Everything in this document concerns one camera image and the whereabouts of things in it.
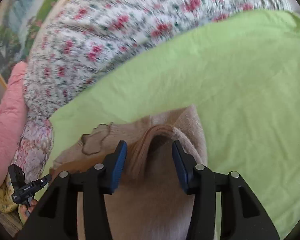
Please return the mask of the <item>person's left hand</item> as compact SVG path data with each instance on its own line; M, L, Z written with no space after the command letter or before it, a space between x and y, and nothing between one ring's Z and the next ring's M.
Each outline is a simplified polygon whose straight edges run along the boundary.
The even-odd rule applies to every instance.
M18 213L19 213L20 220L23 224L25 224L29 215L34 210L37 204L38 201L36 199L33 199L30 201L30 207L27 207L26 205L19 205Z

